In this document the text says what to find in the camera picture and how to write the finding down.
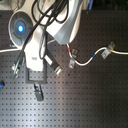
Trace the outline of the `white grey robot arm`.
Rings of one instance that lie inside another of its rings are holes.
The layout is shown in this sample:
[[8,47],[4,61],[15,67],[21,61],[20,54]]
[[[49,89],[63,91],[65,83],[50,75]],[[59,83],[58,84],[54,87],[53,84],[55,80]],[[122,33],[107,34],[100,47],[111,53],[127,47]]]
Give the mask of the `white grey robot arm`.
[[59,75],[62,68],[47,49],[50,34],[60,45],[75,38],[82,10],[82,0],[25,0],[9,20],[9,36],[20,54],[12,66],[17,77],[23,61],[28,70],[46,73],[46,64]]

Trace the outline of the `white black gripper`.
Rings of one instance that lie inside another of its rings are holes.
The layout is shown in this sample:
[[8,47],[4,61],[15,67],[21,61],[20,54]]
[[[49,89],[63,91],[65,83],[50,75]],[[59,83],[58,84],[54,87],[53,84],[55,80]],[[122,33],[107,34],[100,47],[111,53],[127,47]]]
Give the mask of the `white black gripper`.
[[38,100],[44,99],[40,84],[46,82],[46,62],[39,57],[39,49],[45,53],[45,47],[41,46],[41,42],[45,42],[45,38],[43,29],[38,27],[25,47],[26,82],[39,83],[34,85],[34,93]]

